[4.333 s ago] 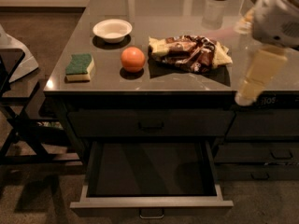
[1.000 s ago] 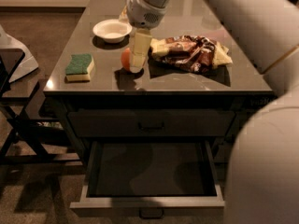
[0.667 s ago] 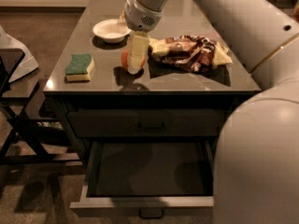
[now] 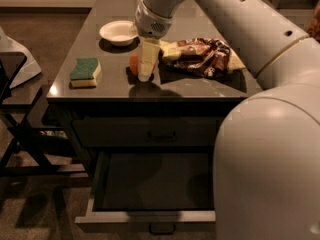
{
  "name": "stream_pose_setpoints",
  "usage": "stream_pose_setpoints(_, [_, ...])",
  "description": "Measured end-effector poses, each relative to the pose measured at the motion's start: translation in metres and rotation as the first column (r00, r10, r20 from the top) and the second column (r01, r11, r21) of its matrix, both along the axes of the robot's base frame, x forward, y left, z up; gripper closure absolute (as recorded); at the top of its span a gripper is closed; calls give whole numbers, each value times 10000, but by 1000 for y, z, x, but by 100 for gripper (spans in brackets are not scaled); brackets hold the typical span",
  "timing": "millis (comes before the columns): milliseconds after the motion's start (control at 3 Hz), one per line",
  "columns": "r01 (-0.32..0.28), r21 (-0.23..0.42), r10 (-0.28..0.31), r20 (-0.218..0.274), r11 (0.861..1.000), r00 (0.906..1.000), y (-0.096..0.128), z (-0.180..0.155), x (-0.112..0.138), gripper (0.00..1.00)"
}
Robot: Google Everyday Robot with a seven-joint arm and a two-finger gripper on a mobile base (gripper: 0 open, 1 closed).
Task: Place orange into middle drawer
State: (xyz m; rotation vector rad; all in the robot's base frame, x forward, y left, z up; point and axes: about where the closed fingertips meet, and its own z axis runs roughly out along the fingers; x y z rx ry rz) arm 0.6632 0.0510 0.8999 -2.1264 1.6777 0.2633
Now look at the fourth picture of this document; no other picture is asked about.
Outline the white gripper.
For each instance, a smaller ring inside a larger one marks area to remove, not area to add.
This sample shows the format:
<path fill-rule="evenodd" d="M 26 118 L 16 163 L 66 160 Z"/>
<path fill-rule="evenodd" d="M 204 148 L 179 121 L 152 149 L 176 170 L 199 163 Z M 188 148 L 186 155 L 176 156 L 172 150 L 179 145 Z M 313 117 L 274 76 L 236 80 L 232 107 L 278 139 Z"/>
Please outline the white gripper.
<path fill-rule="evenodd" d="M 146 7 L 143 0 L 138 3 L 134 25 L 138 35 L 146 38 L 139 48 L 138 56 L 138 79 L 141 82 L 147 82 L 150 79 L 160 50 L 160 41 L 157 39 L 161 39 L 167 34 L 172 23 L 171 18 L 162 17 L 152 12 Z"/>

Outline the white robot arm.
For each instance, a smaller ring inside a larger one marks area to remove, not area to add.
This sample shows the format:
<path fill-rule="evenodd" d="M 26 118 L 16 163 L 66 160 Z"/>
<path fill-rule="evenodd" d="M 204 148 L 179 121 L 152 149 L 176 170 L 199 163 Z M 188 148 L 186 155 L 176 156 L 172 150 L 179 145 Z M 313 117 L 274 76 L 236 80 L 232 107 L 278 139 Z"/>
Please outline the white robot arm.
<path fill-rule="evenodd" d="M 143 37 L 183 0 L 141 0 Z M 214 150 L 217 240 L 320 240 L 320 44 L 262 0 L 195 0 L 262 90 Z"/>

